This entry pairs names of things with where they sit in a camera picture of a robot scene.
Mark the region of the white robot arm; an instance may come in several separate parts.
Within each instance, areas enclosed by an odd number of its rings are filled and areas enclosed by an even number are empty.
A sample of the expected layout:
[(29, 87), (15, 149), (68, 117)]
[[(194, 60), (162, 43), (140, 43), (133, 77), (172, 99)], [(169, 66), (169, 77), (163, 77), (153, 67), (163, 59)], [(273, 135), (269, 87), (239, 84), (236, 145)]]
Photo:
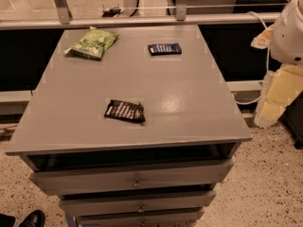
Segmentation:
[(271, 56), (281, 63), (303, 64), (303, 0), (291, 0), (274, 22)]

